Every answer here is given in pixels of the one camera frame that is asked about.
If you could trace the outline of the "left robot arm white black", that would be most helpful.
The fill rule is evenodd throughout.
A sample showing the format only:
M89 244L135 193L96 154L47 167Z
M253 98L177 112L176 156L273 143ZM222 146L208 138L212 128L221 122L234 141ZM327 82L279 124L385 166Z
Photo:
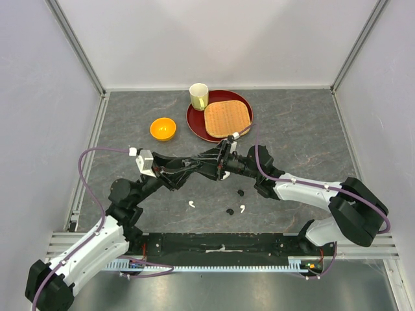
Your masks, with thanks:
M29 270L26 298L33 310L68 310L79 290L117 257L135 255L142 248L142 232L136 222L138 205L161 187L178 190L193 172L214 181L223 176L221 147L191 157L167 157L142 148L122 151L136 160L138 181L118 179L110 190L110 206L101 209L100 220L78 242Z

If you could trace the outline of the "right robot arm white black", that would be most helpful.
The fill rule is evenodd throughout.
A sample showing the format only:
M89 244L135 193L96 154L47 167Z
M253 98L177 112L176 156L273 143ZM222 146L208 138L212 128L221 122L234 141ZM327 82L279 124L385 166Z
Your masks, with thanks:
M218 144L219 173L230 172L255 179L255 188L266 198L300 202L327 211L323 220L308 221L297 238L298 250L312 255L329 242L350 241L371 246L378 234L390 230L388 209L357 178L344 182L324 182L299 178L278 170L267 148L252 146L246 156L239 155L235 141Z

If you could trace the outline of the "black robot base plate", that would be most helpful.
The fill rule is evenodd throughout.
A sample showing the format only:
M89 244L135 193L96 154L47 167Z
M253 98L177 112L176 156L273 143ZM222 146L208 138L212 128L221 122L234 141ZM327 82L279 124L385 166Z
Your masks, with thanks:
M286 266L289 257L332 253L330 247L282 233L149 233L126 254L171 266L228 267Z

